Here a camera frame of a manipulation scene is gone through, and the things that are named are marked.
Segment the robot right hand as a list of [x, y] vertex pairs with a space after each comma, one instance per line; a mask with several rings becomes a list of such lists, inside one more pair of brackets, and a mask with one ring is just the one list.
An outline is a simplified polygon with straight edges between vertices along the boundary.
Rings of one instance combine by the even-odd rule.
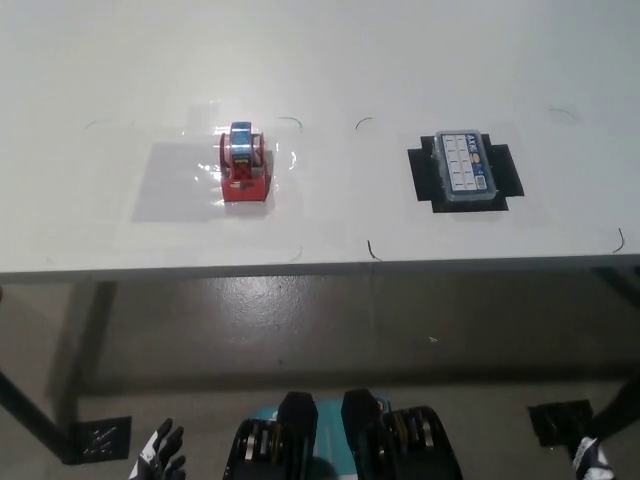
[[615, 480], [616, 476], [596, 438], [584, 437], [572, 460], [577, 480]]

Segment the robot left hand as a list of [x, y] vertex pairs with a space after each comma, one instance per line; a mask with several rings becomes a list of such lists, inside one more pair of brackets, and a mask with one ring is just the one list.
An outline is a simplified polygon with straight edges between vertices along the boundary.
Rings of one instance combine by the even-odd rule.
[[129, 480], [185, 480], [186, 457], [180, 454], [184, 428], [167, 418], [151, 435], [129, 474]]

